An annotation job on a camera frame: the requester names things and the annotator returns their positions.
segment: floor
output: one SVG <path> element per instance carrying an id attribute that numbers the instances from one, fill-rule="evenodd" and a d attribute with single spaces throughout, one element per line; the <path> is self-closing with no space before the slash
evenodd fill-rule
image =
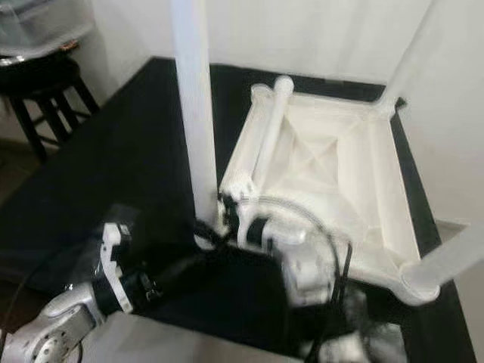
<path id="1" fill-rule="evenodd" d="M 38 167 L 26 147 L 0 142 L 0 206 Z"/>
<path id="2" fill-rule="evenodd" d="M 0 141 L 0 206 L 38 167 L 39 162 L 27 147 Z M 16 288 L 16 284 L 0 281 L 0 317 L 2 319 Z M 23 291 L 8 323 L 8 331 L 15 331 L 36 317 L 39 308 L 46 302 L 47 298 L 42 294 Z"/>

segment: white cylinder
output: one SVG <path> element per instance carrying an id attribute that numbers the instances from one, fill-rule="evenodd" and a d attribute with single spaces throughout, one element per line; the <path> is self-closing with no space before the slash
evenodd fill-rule
<path id="1" fill-rule="evenodd" d="M 435 23 L 436 16 L 439 13 L 439 6 L 442 6 L 444 2 L 445 0 L 432 0 L 430 2 L 410 45 L 405 49 L 392 78 L 388 82 L 380 100 L 377 101 L 377 107 L 379 109 L 395 109 L 395 103 L 402 95 L 403 88 L 407 85 L 407 82 L 413 76 L 419 64 L 424 60 L 424 53 L 426 53 L 428 46 L 427 33 Z"/>
<path id="2" fill-rule="evenodd" d="M 286 110 L 289 97 L 293 94 L 294 84 L 289 76 L 280 76 L 274 85 L 274 103 L 271 116 L 265 128 L 264 141 L 262 143 L 256 167 L 253 172 L 253 182 L 261 190 L 264 186 L 265 177 L 272 160 L 272 155 L 278 143 L 282 119 Z"/>
<path id="3" fill-rule="evenodd" d="M 465 231 L 459 237 L 437 247 L 420 262 L 404 265 L 402 279 L 412 290 L 426 293 L 437 289 L 483 259 L 482 235 L 476 236 Z"/>
<path id="4" fill-rule="evenodd" d="M 214 226 L 217 178 L 205 1 L 172 0 L 171 9 L 195 214 L 198 219 Z"/>

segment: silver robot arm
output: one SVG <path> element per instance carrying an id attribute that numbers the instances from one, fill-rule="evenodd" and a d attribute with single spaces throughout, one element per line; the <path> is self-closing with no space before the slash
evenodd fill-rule
<path id="1" fill-rule="evenodd" d="M 39 316 L 5 345 L 8 363 L 63 361 L 92 329 L 104 322 L 90 283 L 55 297 Z"/>

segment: black tablecloth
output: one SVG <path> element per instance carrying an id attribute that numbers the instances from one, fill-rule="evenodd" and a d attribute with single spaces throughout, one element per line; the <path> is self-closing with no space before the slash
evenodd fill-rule
<path id="1" fill-rule="evenodd" d="M 211 67 L 217 177 L 220 182 L 250 108 L 250 86 L 272 85 L 275 73 Z M 383 87 L 293 77 L 296 92 L 371 101 Z M 392 130 L 422 254 L 440 244 L 398 116 Z M 153 58 L 101 112 L 0 209 L 0 278 L 18 281 L 60 246 L 85 240 L 114 203 L 156 216 L 160 238 L 192 241 L 194 206 L 172 60 Z M 58 293 L 80 248 L 63 253 L 32 279 L 31 288 Z M 284 351 L 287 314 L 278 268 L 247 254 L 228 259 L 219 278 L 172 301 L 152 318 L 228 339 Z M 411 361 L 475 361 L 454 283 L 437 301 L 408 308 L 388 292 L 363 287 L 376 318 L 402 325 Z"/>

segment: white plastic part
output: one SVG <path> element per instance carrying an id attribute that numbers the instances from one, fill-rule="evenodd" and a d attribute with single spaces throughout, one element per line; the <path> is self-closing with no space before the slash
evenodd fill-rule
<path id="1" fill-rule="evenodd" d="M 424 60 L 426 53 L 427 33 L 435 23 L 435 19 L 439 14 L 438 9 L 445 0 L 432 0 L 425 12 L 425 15 L 420 22 L 417 31 L 415 32 L 410 45 L 405 49 L 402 59 L 396 67 L 385 91 L 376 106 L 380 112 L 395 112 L 395 103 L 402 96 L 403 88 L 414 75 L 415 70 L 418 69 L 419 64 Z"/>
<path id="2" fill-rule="evenodd" d="M 329 301 L 334 286 L 334 270 L 324 260 L 331 256 L 329 249 L 319 253 L 318 247 L 310 243 L 291 246 L 284 250 L 277 244 L 275 250 L 281 259 L 287 298 L 293 307 L 325 304 Z"/>
<path id="3" fill-rule="evenodd" d="M 420 293 L 431 293 L 439 285 L 484 259 L 484 243 L 475 238 L 455 238 L 427 254 L 417 264 L 402 266 L 402 277 Z"/>
<path id="4" fill-rule="evenodd" d="M 357 361 L 370 363 L 360 333 L 343 335 L 325 342 L 319 351 L 319 361 Z"/>
<path id="5" fill-rule="evenodd" d="M 274 104 L 272 105 L 271 117 L 267 122 L 264 131 L 264 143 L 260 149 L 260 154 L 256 162 L 256 168 L 253 173 L 254 184 L 258 188 L 264 186 L 265 178 L 269 164 L 274 154 L 275 146 L 278 142 L 279 132 L 281 130 L 282 118 L 286 110 L 287 100 L 294 90 L 293 80 L 287 76 L 280 76 L 274 85 Z"/>
<path id="6" fill-rule="evenodd" d="M 196 217 L 215 226 L 217 178 L 205 1 L 172 0 L 176 72 Z M 202 248 L 210 245 L 195 239 Z"/>
<path id="7" fill-rule="evenodd" d="M 116 261 L 111 261 L 113 246 L 121 244 L 121 232 L 116 223 L 105 223 L 103 230 L 103 243 L 101 245 L 101 264 L 109 285 L 113 289 L 119 306 L 125 313 L 133 311 L 133 306 L 124 291 L 119 277 L 123 275 Z"/>

